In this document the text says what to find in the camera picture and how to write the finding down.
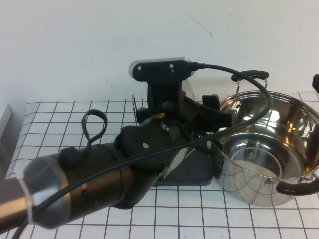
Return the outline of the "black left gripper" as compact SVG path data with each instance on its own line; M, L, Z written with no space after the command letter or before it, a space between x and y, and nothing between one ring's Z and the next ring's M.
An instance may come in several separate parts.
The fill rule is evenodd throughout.
M232 127L232 115L220 111L217 94L203 95L201 107L187 96L182 82L147 83L147 106L136 109L136 121L141 124L151 117L163 118L164 122L178 124L186 132L196 127L200 131L219 131Z

